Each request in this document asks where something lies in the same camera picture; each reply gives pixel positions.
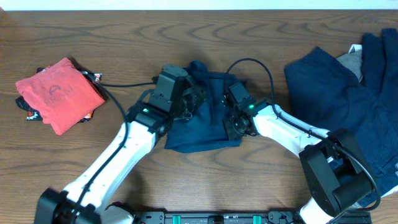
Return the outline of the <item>navy blue shorts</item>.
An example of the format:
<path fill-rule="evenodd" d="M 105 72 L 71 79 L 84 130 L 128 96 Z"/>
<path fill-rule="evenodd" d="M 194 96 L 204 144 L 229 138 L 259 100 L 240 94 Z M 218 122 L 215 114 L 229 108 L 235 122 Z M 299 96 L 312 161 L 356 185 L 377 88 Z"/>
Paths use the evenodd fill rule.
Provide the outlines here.
<path fill-rule="evenodd" d="M 239 80 L 232 74 L 211 72 L 199 60 L 191 61 L 185 70 L 205 88 L 206 100 L 192 113 L 192 118 L 174 121 L 165 148 L 191 153 L 240 146 L 242 140 L 230 141 L 223 126 L 223 120 L 230 115 L 224 105 L 224 86 Z"/>

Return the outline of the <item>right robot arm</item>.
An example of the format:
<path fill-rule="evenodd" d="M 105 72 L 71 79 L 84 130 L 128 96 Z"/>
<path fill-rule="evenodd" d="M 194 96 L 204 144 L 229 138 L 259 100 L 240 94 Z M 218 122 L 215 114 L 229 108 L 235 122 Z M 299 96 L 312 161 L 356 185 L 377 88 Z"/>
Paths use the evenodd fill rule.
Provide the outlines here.
<path fill-rule="evenodd" d="M 292 223 L 370 223 L 369 208 L 353 205 L 378 192 L 374 174 L 354 136 L 345 129 L 316 128 L 286 113 L 270 100 L 226 100 L 224 119 L 230 140 L 264 136 L 284 146 L 301 162 L 311 199 Z"/>

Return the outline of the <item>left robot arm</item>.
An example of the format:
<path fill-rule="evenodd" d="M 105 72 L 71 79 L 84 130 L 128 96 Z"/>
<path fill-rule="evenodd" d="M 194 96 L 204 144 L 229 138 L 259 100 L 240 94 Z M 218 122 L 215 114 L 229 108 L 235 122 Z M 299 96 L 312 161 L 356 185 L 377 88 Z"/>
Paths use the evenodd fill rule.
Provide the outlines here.
<path fill-rule="evenodd" d="M 109 200 L 132 168 L 166 135 L 175 120 L 192 115 L 205 89 L 187 76 L 158 79 L 123 112 L 124 122 L 97 160 L 61 192 L 48 188 L 39 198 L 35 223 L 134 223 L 134 214 Z"/>

